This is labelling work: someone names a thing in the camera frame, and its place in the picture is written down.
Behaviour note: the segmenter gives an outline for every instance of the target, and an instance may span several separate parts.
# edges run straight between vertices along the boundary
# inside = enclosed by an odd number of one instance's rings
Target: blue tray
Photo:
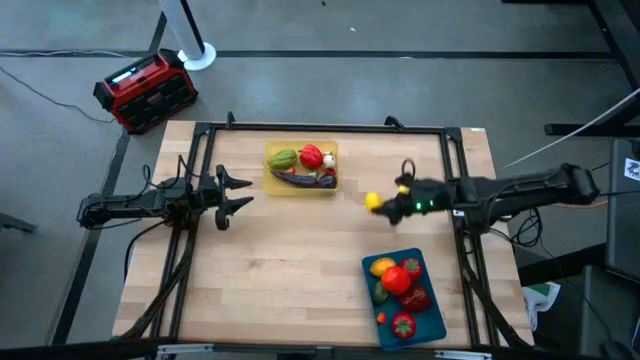
[[[399,339],[391,332],[391,320],[393,317],[404,310],[398,301],[398,298],[389,294],[389,298],[382,305],[375,305],[371,293],[379,278],[373,276],[369,272],[371,264],[378,258],[389,257],[392,258],[397,264],[400,264],[406,258],[414,258],[420,261],[422,265],[422,277],[417,282],[424,286],[431,297],[431,306],[426,310],[419,313],[411,313],[416,319],[416,334],[410,339]],[[429,273],[427,272],[427,266],[424,263],[422,252],[419,249],[407,249],[401,251],[394,251],[386,254],[379,254],[373,256],[367,256],[362,259],[362,270],[364,271],[364,278],[369,288],[369,300],[371,300],[371,306],[373,307],[373,322],[378,327],[378,338],[380,339],[380,347],[385,351],[393,351],[402,349],[405,347],[413,346],[416,344],[426,343],[429,341],[435,341],[444,339],[447,336],[447,329],[444,326],[442,320],[442,314],[440,314],[440,308],[436,300],[436,295],[431,286],[431,280],[429,280]],[[383,312],[387,316],[387,321],[380,325],[376,322],[376,315],[379,312]]]

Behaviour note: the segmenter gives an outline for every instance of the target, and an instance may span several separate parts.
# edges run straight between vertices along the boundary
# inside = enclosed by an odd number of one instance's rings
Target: green vegetable
[[[387,300],[389,297],[389,292],[382,287],[382,282],[376,282],[376,285],[373,287],[373,293],[371,294],[373,298],[373,303],[376,305],[381,305],[383,302]]]
[[[298,160],[298,154],[295,150],[284,149],[278,151],[277,154],[267,160],[269,167],[277,170],[287,170],[292,167]]]

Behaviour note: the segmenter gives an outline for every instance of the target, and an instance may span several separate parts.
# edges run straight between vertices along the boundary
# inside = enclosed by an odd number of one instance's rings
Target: toy fruit
[[[382,277],[387,268],[396,266],[396,262],[392,258],[379,258],[371,264],[369,271],[373,276]]]
[[[400,305],[404,311],[408,312],[420,312],[427,310],[431,306],[431,298],[427,293],[427,289],[419,284],[413,284],[398,297]]]
[[[323,189],[335,189],[338,186],[338,179],[333,175],[322,175],[318,179],[318,187]]]
[[[267,164],[269,164],[269,167],[272,169],[287,170],[296,163],[297,159],[298,155],[294,150],[284,149],[270,157],[269,160],[267,160]]]
[[[325,169],[333,169],[336,167],[336,157],[332,153],[326,152],[322,157],[322,165]]]
[[[364,198],[364,207],[367,208],[368,211],[379,208],[383,203],[384,201],[378,193],[367,193],[367,196]]]
[[[416,334],[416,319],[409,313],[397,313],[391,321],[393,335],[400,339],[409,339]]]
[[[318,186],[318,181],[313,176],[293,175],[283,171],[271,170],[271,173],[283,181],[295,186],[304,188],[314,188]]]
[[[387,321],[387,315],[385,315],[385,313],[383,312],[379,312],[378,316],[376,316],[376,321],[378,322],[378,324],[384,324],[385,321]]]
[[[393,295],[400,295],[411,285],[411,277],[402,266],[391,266],[382,275],[382,286]]]
[[[322,166],[323,158],[324,156],[320,150],[311,144],[300,150],[300,163],[308,169],[319,169]]]
[[[381,305],[384,303],[389,297],[389,292],[382,287],[380,281],[376,282],[376,285],[373,287],[373,293],[371,294],[371,298],[373,299],[373,303],[376,305]]]
[[[400,264],[405,270],[409,272],[409,276],[411,280],[418,280],[422,276],[422,266],[420,265],[420,261],[408,258],[402,261]]]

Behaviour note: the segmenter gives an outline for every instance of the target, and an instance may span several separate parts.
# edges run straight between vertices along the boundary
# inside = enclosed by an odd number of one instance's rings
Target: red toolbox
[[[178,55],[168,49],[97,82],[93,96],[129,134],[142,134],[198,96]]]

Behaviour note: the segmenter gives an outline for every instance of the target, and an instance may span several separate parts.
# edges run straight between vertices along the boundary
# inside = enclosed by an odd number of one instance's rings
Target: wooden table
[[[168,124],[154,182],[175,176],[177,156],[187,158],[194,126],[195,122],[186,121]],[[470,175],[494,177],[484,130],[465,128],[462,134]],[[270,197],[263,192],[265,143],[283,138],[338,143],[340,187],[334,197]],[[202,215],[180,341],[377,346],[360,261],[372,254],[417,247],[447,327],[445,339],[424,346],[468,348],[450,215],[413,216],[391,227],[363,205],[369,191],[395,196],[393,179],[407,157],[415,160],[416,176],[443,179],[439,144],[438,137],[430,135],[218,131],[211,169],[224,164],[231,176],[253,181],[253,186],[227,195],[255,200],[230,218],[226,232],[216,229],[213,209]],[[200,169],[203,152],[199,151],[194,169]],[[157,228],[138,241],[114,335],[130,328],[156,295],[170,232]],[[533,343],[511,245],[491,234],[482,241],[492,297],[518,334]],[[481,340],[488,343],[477,299],[476,304]],[[168,333],[172,310],[170,299],[161,334]]]

